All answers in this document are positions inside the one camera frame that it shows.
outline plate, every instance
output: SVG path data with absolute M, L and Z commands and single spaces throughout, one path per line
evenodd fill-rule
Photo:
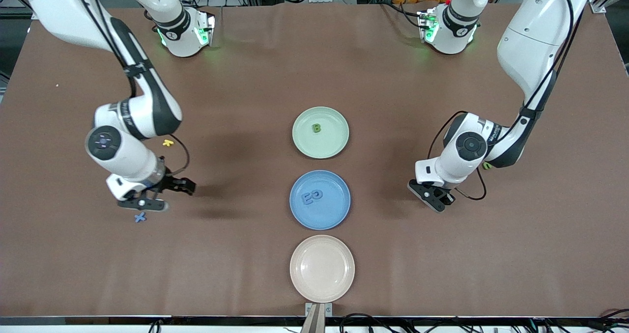
M 328 170 L 312 170 L 301 176 L 290 190 L 292 214 L 312 230 L 339 225 L 350 211 L 352 199 L 347 183 Z
M 328 235 L 308 237 L 290 259 L 290 279 L 301 296 L 324 304 L 340 299 L 352 286 L 355 266 L 349 248 Z
M 335 109 L 312 107 L 303 111 L 292 125 L 292 141 L 299 151 L 314 159 L 339 154 L 350 138 L 350 127 Z

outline blue plate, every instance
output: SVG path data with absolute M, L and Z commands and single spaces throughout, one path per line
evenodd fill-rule
M 289 203 L 301 225 L 312 230 L 328 230 L 345 219 L 352 199 L 347 184 L 337 174 L 312 170 L 292 186 Z

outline green plate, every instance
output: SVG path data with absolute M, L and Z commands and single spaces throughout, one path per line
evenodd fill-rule
M 303 111 L 292 125 L 292 141 L 299 151 L 314 159 L 339 154 L 350 138 L 343 114 L 329 107 Z

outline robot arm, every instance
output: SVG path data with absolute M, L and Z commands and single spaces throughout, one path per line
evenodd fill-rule
M 497 48 L 505 72 L 525 94 L 511 127 L 465 113 L 454 118 L 440 156 L 415 163 L 409 189 L 436 212 L 455 199 L 450 190 L 483 162 L 509 167 L 522 154 L 555 83 L 555 54 L 587 0 L 523 0 Z
M 472 42 L 478 18 L 488 0 L 452 0 L 420 18 L 420 37 L 441 53 L 456 54 Z
M 137 0 L 158 27 L 162 44 L 177 57 L 189 57 L 211 44 L 214 17 L 179 0 Z
M 86 139 L 90 157 L 112 172 L 107 184 L 119 205 L 138 208 L 140 200 L 146 203 L 146 190 L 158 193 L 169 189 L 192 194 L 194 183 L 173 178 L 163 159 L 158 159 L 141 143 L 144 139 L 174 133 L 182 113 L 126 24 L 113 18 L 98 0 L 29 1 L 50 33 L 72 44 L 114 53 L 126 75 L 142 89 L 141 96 L 96 109 L 94 129 Z M 165 210 L 167 205 L 151 199 L 148 207 L 147 210 Z

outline table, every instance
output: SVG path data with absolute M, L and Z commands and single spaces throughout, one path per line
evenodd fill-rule
M 184 112 L 193 197 L 134 222 L 83 147 L 94 109 L 128 96 L 112 54 L 34 22 L 0 106 L 0 315 L 303 315 L 289 277 L 303 239 L 346 243 L 357 271 L 335 314 L 594 316 L 629 306 L 629 80 L 602 15 L 584 14 L 521 160 L 483 172 L 483 201 L 436 214 L 406 189 L 457 110 L 509 125 L 522 93 L 496 45 L 517 6 L 490 4 L 463 53 L 423 46 L 375 5 L 214 11 L 214 47 L 176 58 L 141 9 L 137 35 Z M 350 124 L 332 159 L 301 155 L 293 120 L 318 105 Z M 147 142 L 173 168 L 182 150 Z M 352 192 L 336 228 L 307 230 L 288 205 L 313 169 Z M 480 194 L 471 176 L 462 187 Z

